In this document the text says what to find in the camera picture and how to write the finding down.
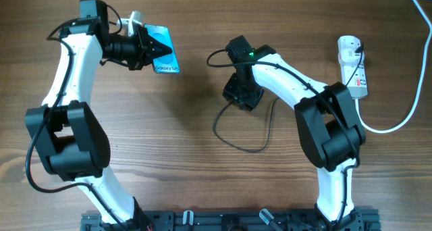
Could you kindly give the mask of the blue Galaxy smartphone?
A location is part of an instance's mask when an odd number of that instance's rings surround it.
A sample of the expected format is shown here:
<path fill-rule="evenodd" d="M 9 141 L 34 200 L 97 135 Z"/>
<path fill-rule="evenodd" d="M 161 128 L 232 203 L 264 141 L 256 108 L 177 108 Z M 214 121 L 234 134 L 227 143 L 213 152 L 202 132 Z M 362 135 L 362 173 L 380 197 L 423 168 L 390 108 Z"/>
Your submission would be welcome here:
<path fill-rule="evenodd" d="M 148 30 L 148 34 L 151 37 L 171 49 L 171 52 L 168 54 L 153 60 L 154 71 L 158 74 L 179 74 L 180 67 L 168 27 L 153 24 L 145 24 L 144 27 Z"/>

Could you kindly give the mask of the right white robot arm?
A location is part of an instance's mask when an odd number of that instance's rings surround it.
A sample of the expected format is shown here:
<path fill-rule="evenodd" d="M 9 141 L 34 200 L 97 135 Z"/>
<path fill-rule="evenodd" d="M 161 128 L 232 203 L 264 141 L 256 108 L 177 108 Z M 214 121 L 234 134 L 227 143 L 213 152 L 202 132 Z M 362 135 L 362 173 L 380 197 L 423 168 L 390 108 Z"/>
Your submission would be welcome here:
<path fill-rule="evenodd" d="M 354 209 L 352 170 L 360 164 L 360 146 L 366 141 L 348 88 L 341 82 L 313 80 L 288 65 L 275 49 L 255 49 L 242 35 L 224 52 L 236 71 L 223 97 L 251 111 L 269 90 L 294 110 L 300 146 L 317 168 L 317 208 L 330 224 L 344 221 Z"/>

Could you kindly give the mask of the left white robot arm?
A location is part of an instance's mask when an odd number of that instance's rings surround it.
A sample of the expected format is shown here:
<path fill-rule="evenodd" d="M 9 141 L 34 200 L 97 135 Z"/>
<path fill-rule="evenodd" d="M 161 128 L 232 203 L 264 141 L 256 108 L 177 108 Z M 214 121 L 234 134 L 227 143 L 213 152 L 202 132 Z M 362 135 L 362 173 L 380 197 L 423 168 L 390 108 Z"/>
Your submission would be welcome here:
<path fill-rule="evenodd" d="M 48 35 L 61 45 L 55 79 L 40 107 L 29 109 L 28 156 L 37 154 L 48 174 L 64 189 L 80 188 L 99 210 L 104 230 L 150 230 L 152 223 L 137 200 L 119 183 L 109 163 L 109 139 L 90 108 L 97 68 L 107 62 L 158 74 L 180 71 L 169 30 L 144 24 L 133 12 L 111 32 L 112 7 L 101 0 L 81 0 L 80 15 Z"/>

